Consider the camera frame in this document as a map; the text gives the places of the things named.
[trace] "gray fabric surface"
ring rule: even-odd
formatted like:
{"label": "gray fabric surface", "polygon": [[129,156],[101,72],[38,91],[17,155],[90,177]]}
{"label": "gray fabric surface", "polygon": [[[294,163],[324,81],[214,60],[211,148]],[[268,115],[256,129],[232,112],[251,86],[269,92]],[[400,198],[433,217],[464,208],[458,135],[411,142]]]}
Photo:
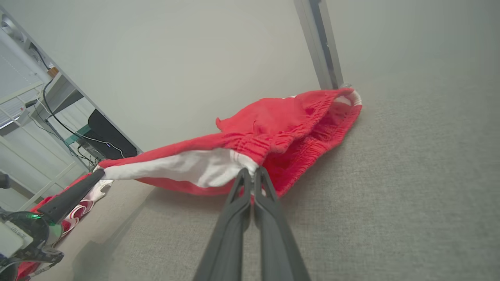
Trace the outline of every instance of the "gray fabric surface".
{"label": "gray fabric surface", "polygon": [[[358,121],[282,199],[313,280],[500,280],[499,66],[354,85]],[[35,280],[190,280],[224,200],[115,182]],[[244,280],[260,280],[259,247],[251,224]]]}

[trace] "white cable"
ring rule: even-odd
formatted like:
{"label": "white cable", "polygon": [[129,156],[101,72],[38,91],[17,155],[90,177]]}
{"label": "white cable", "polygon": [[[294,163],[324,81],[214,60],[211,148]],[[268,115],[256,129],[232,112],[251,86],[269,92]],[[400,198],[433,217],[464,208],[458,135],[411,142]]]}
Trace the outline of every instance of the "white cable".
{"label": "white cable", "polygon": [[[41,106],[43,106],[43,108],[45,109],[45,111],[47,111],[47,113],[48,113],[48,116],[49,116],[49,117],[53,116],[53,115],[50,113],[50,111],[49,111],[49,110],[45,107],[44,103],[43,103],[43,102],[41,102],[41,101],[40,101],[40,99],[39,99],[38,97],[36,98],[36,100],[37,100],[37,101],[41,104]],[[84,136],[84,135],[82,135],[82,134],[78,133],[77,131],[75,131],[75,132],[74,132],[74,134],[75,134],[75,135],[78,135],[78,136],[80,136],[80,137],[82,137],[82,138],[85,138],[85,139],[91,140],[91,141],[96,141],[96,142],[103,143],[103,144],[109,144],[109,145],[111,145],[114,149],[116,149],[116,150],[118,150],[118,151],[120,152],[120,154],[121,154],[121,157],[122,157],[122,158],[125,158],[125,156],[124,156],[124,152],[123,152],[121,149],[119,149],[118,147],[114,146],[111,142],[101,141],[101,140],[97,140],[97,139],[95,139],[95,138],[91,138],[91,137],[88,137],[88,136]]]}

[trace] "red fabric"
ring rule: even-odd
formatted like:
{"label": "red fabric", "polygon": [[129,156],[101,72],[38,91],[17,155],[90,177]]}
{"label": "red fabric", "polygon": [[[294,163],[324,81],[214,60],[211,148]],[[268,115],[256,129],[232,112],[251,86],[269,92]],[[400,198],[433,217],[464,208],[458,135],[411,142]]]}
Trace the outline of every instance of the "red fabric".
{"label": "red fabric", "polygon": [[[339,145],[361,111],[361,103],[334,102],[354,90],[318,90],[289,98],[264,98],[228,119],[215,121],[220,133],[164,146],[141,155],[104,160],[102,168],[151,161],[190,150],[232,149],[264,166],[278,196],[283,196],[325,152]],[[157,187],[196,195],[219,195],[231,186],[201,188],[163,177],[136,179]]]}
{"label": "red fabric", "polygon": [[[78,178],[77,180],[75,180],[71,185],[69,185],[68,187],[66,187],[60,193],[64,192],[68,188],[74,186],[79,181],[85,179],[88,175],[90,175],[90,174],[86,174],[86,175],[81,176],[80,178]],[[47,197],[45,197],[40,203],[38,203],[35,207],[33,207],[30,210],[30,212],[38,213],[38,209],[40,207],[42,207],[43,205],[45,205],[47,202],[49,202],[54,197],[55,196],[47,196]],[[67,221],[63,220],[62,223],[61,223],[61,225],[62,225],[63,232],[66,232],[66,231],[68,231],[70,229],[70,224]],[[40,265],[40,262],[22,262],[19,265],[19,267],[17,268],[17,279],[19,280],[21,278],[26,277],[28,274],[31,274],[31,273],[35,272],[37,270],[37,268],[38,268],[39,265]]]}

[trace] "teal object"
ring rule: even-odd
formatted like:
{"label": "teal object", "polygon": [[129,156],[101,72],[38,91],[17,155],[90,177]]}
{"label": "teal object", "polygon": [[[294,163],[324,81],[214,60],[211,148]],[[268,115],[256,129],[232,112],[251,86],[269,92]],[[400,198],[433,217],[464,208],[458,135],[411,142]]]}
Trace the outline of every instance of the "teal object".
{"label": "teal object", "polygon": [[67,143],[68,145],[78,141],[79,138],[81,138],[80,135],[85,135],[86,133],[88,133],[89,131],[91,130],[91,128],[89,127],[89,124],[83,126],[81,129],[79,129],[78,131],[76,131],[78,134],[72,134],[70,137],[68,137],[67,139],[64,140],[65,143]]}

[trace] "white pipe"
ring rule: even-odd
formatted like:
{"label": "white pipe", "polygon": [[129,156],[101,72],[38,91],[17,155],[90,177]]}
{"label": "white pipe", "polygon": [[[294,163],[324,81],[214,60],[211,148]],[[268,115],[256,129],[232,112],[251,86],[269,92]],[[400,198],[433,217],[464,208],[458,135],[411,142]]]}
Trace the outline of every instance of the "white pipe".
{"label": "white pipe", "polygon": [[47,84],[51,77],[29,56],[5,31],[0,31],[0,42],[4,43],[40,80]]}

